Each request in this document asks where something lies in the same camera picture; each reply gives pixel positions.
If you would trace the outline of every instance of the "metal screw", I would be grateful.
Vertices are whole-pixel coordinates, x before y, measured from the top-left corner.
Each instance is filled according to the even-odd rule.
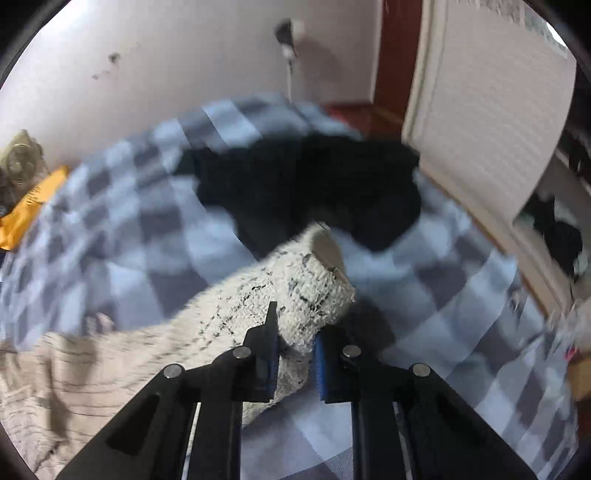
[[[428,377],[431,375],[431,367],[425,364],[414,364],[413,374],[415,374],[417,377]]]
[[[361,348],[357,345],[347,345],[343,348],[343,355],[347,358],[357,358],[361,355]]]
[[[183,372],[183,367],[179,364],[171,364],[164,367],[164,376],[166,378],[177,378]]]
[[[234,355],[235,358],[238,358],[239,360],[242,360],[244,358],[248,358],[251,356],[251,350],[244,345],[241,346],[237,346],[234,351],[232,352],[232,355]]]

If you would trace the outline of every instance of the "black garment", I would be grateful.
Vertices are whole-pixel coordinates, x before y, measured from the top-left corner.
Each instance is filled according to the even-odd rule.
[[[183,154],[176,174],[194,173],[204,205],[224,207],[258,258],[311,220],[350,232],[372,251],[392,244],[418,218],[418,155],[398,142],[311,135],[263,139],[218,154]]]
[[[534,229],[544,237],[550,256],[556,260],[561,270],[569,277],[577,280],[574,273],[574,262],[583,250],[581,232],[554,217],[554,197],[544,201],[534,193],[524,211],[534,217]]]

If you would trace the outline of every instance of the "beige blanket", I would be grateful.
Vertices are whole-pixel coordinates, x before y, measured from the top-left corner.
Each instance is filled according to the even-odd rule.
[[[274,402],[303,385],[313,339],[353,302],[336,244],[322,226],[193,298],[175,319],[90,338],[44,335],[31,352],[0,351],[0,421],[42,480],[63,466],[155,374],[205,365],[240,345],[278,303],[284,342]],[[244,421],[268,405],[245,404]]]

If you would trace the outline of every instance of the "blue checkered blanket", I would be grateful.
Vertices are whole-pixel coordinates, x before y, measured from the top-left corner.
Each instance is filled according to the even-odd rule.
[[[206,210],[194,180],[172,175],[183,148],[224,149],[263,135],[355,135],[316,105],[277,95],[222,100],[91,155],[42,209],[0,270],[0,337],[28,349],[45,332],[85,334],[103,313],[118,329],[172,317],[254,262],[233,220]],[[385,324],[366,342],[381,359],[431,365],[541,480],[577,446],[562,344],[522,289],[517,264],[421,175],[419,221],[373,254],[333,231],[358,296]],[[348,406],[311,387],[244,431],[242,477],[352,478]]]

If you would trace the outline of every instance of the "orange bag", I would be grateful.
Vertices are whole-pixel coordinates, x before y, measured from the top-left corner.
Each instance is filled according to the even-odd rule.
[[[68,168],[60,167],[29,190],[8,215],[0,218],[0,248],[12,250],[21,242],[43,204],[68,178]]]

